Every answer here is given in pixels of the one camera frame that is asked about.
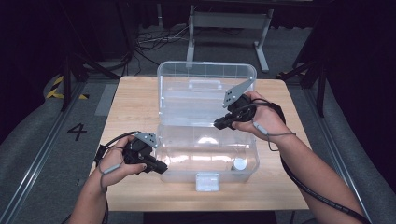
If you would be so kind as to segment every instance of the person's left hand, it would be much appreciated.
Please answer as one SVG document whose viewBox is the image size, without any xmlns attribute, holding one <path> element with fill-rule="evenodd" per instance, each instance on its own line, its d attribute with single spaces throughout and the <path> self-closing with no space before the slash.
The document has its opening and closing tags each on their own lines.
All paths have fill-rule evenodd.
<svg viewBox="0 0 396 224">
<path fill-rule="evenodd" d="M 99 164 L 100 170 L 103 172 L 106 169 L 115 165 L 120 165 L 119 168 L 103 176 L 103 188 L 119 183 L 125 176 L 138 174 L 147 168 L 145 163 L 139 164 L 125 164 L 122 157 L 122 148 L 134 139 L 134 136 L 129 135 L 121 138 L 113 147 L 111 147 L 106 155 L 102 158 Z"/>
</svg>

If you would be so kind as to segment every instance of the clear plastic container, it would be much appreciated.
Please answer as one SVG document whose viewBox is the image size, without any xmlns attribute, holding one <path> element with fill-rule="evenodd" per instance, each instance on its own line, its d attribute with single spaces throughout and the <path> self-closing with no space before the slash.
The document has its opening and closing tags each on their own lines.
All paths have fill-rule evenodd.
<svg viewBox="0 0 396 224">
<path fill-rule="evenodd" d="M 160 65 L 155 157 L 168 165 L 163 181 L 195 182 L 197 174 L 205 173 L 219 175 L 220 182 L 245 182 L 257 170 L 254 135 L 213 126 L 228 113 L 222 107 L 225 92 L 249 77 L 255 79 L 256 70 L 242 63 Z"/>
</svg>

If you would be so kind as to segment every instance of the yellow tape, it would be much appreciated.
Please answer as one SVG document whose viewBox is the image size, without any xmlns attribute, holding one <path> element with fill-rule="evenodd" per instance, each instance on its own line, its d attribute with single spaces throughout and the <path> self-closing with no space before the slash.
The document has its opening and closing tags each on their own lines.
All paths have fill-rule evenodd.
<svg viewBox="0 0 396 224">
<path fill-rule="evenodd" d="M 64 81 L 64 76 L 59 75 L 58 78 L 56 78 L 55 82 L 53 83 L 49 93 L 47 94 L 47 98 L 58 98 L 58 99 L 64 98 L 63 94 L 56 93 L 56 90 L 58 89 L 58 87 L 62 81 Z M 89 94 L 81 94 L 78 97 L 78 99 L 80 99 L 80 100 L 88 100 L 88 98 L 90 98 Z"/>
</svg>

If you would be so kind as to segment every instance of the tripod leg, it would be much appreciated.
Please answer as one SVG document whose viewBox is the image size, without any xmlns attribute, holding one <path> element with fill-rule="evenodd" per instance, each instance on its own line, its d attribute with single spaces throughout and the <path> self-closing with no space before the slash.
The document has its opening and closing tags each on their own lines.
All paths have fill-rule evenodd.
<svg viewBox="0 0 396 224">
<path fill-rule="evenodd" d="M 300 85 L 303 89 L 310 89 L 317 81 L 320 74 L 321 63 L 315 63 L 305 73 L 305 76 L 300 81 Z"/>
<path fill-rule="evenodd" d="M 70 74 L 70 63 L 69 57 L 66 56 L 64 59 L 64 68 L 63 68 L 63 75 L 64 75 L 64 103 L 62 105 L 61 111 L 65 111 L 66 108 L 69 106 L 71 98 L 72 98 L 72 91 L 71 91 L 71 74 Z"/>
<path fill-rule="evenodd" d="M 280 73 L 277 78 L 281 79 L 281 80 L 288 80 L 291 77 L 297 76 L 300 73 L 302 73 L 303 71 L 310 69 L 312 66 L 315 65 L 316 62 L 309 62 L 309 63 L 305 63 L 303 65 L 300 65 L 298 67 L 296 67 L 295 69 L 289 71 L 288 73 Z"/>
<path fill-rule="evenodd" d="M 87 65 L 89 65 L 90 67 L 92 67 L 93 69 L 95 69 L 96 71 L 99 71 L 100 73 L 104 74 L 105 76 L 112 78 L 112 79 L 120 79 L 119 76 L 117 76 L 116 74 L 108 71 L 107 69 L 105 69 L 103 66 L 101 66 L 100 64 L 93 62 L 91 60 L 89 60 L 88 58 L 85 58 L 84 56 L 74 53 L 73 57 L 76 58 L 76 60 L 79 60 L 79 62 L 81 63 L 86 63 Z"/>
<path fill-rule="evenodd" d="M 324 118 L 323 114 L 323 101 L 324 101 L 324 90 L 326 86 L 326 67 L 324 65 L 321 66 L 321 71 L 319 74 L 319 81 L 318 81 L 318 96 L 317 96 L 317 109 L 318 113 L 322 118 Z"/>
</svg>

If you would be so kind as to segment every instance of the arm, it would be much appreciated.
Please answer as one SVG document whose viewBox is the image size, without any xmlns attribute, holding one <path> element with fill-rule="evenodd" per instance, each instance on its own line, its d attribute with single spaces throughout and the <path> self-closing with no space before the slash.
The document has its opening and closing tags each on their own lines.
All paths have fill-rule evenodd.
<svg viewBox="0 0 396 224">
<path fill-rule="evenodd" d="M 246 95 L 251 99 L 262 98 L 255 91 L 247 92 Z M 268 133 L 290 133 L 290 129 L 278 114 L 268 106 L 258 106 L 253 121 L 258 122 Z M 233 127 L 268 140 L 267 136 L 253 126 L 252 121 L 235 122 Z M 277 145 L 281 157 L 301 182 L 314 192 L 362 214 L 354 194 L 345 182 L 297 136 L 272 136 L 270 140 Z M 333 209 L 303 191 L 302 194 L 320 223 L 359 223 L 357 219 Z"/>
<path fill-rule="evenodd" d="M 102 173 L 99 167 L 96 167 L 78 196 L 69 223 L 102 223 L 106 210 L 106 194 L 103 192 L 102 187 L 106 188 L 117 184 L 125 176 L 137 174 L 146 169 L 146 164 L 125 164 L 123 162 L 122 149 L 116 148 L 125 147 L 128 141 L 133 138 L 133 136 L 121 138 L 114 145 L 115 147 L 108 150 L 100 163 L 100 169 L 104 171 L 116 164 L 120 164 L 120 168 L 104 175 L 101 186 Z"/>
</svg>

